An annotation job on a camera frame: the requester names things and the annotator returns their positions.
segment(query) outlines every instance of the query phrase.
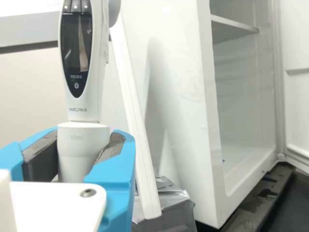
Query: blue plastic stand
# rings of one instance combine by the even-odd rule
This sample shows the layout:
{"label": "blue plastic stand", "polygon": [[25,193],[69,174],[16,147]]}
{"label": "blue plastic stand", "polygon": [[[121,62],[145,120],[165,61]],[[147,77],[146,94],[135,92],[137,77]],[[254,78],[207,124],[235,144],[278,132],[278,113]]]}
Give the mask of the blue plastic stand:
{"label": "blue plastic stand", "polygon": [[[0,149],[0,169],[8,169],[13,181],[23,181],[22,152],[54,130],[50,128]],[[107,192],[107,206],[98,231],[130,232],[135,193],[135,140],[125,132],[114,132],[125,139],[121,153],[95,164],[84,182],[98,184]]]}

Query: white panel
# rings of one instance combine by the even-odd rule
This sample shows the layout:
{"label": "white panel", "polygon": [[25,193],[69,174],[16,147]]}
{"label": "white panel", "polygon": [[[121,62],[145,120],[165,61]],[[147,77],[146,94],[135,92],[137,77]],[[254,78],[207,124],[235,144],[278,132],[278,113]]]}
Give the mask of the white panel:
{"label": "white panel", "polygon": [[294,145],[309,154],[309,73],[284,73],[287,146]]}
{"label": "white panel", "polygon": [[306,0],[281,1],[286,145],[309,157],[308,8]]}
{"label": "white panel", "polygon": [[[98,231],[107,203],[101,186],[12,181],[10,187],[18,232]],[[87,189],[95,194],[82,197]]]}
{"label": "white panel", "polygon": [[285,70],[309,68],[309,1],[281,0],[281,32]]}
{"label": "white panel", "polygon": [[0,169],[0,231],[17,232],[9,170]]}

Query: metal screw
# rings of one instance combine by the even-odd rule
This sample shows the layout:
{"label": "metal screw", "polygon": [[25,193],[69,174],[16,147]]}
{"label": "metal screw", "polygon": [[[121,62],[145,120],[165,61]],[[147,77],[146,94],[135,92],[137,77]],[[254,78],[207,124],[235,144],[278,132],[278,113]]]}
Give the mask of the metal screw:
{"label": "metal screw", "polygon": [[97,193],[97,191],[95,191],[94,189],[85,189],[84,191],[81,192],[81,197],[87,198],[87,197],[92,197]]}

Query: white cabinet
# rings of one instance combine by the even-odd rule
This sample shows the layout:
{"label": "white cabinet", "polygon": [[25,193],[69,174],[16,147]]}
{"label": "white cabinet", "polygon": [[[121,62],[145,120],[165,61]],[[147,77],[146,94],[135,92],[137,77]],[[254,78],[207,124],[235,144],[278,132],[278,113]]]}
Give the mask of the white cabinet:
{"label": "white cabinet", "polygon": [[123,1],[153,164],[189,192],[196,220],[221,227],[279,160],[309,170],[306,4]]}

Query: sartorius logo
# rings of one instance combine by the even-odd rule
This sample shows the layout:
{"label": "sartorius logo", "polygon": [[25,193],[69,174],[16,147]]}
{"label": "sartorius logo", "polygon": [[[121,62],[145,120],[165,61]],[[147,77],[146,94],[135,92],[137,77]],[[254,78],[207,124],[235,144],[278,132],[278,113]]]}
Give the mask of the sartorius logo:
{"label": "sartorius logo", "polygon": [[70,108],[72,112],[87,112],[87,108]]}

